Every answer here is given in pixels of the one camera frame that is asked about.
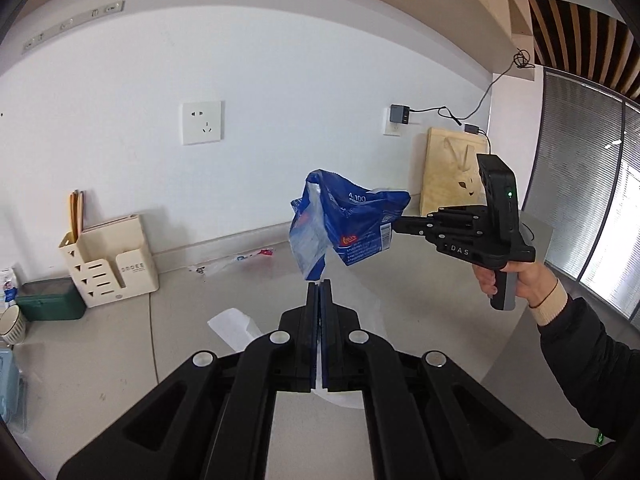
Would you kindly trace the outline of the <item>person's right forearm dark sleeve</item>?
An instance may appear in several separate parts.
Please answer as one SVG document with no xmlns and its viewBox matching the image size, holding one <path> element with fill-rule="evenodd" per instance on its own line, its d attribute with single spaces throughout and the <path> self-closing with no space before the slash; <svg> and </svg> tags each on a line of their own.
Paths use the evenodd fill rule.
<svg viewBox="0 0 640 480">
<path fill-rule="evenodd" d="M 639 351 L 613 339 L 582 298 L 554 285 L 530 309 L 540 348 L 568 403 L 590 427 L 619 443 L 639 445 Z"/>
</svg>

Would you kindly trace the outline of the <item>person's right hand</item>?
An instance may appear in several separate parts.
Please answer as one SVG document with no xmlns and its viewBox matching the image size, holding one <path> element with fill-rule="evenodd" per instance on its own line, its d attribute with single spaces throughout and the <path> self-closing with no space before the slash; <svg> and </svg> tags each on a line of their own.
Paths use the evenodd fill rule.
<svg viewBox="0 0 640 480">
<path fill-rule="evenodd" d="M 496 272 L 472 265 L 480 290 L 492 297 L 497 293 Z M 559 287 L 558 278 L 540 262 L 509 262 L 503 269 L 506 274 L 515 274 L 515 296 L 527 301 L 529 307 L 539 307 Z"/>
</svg>

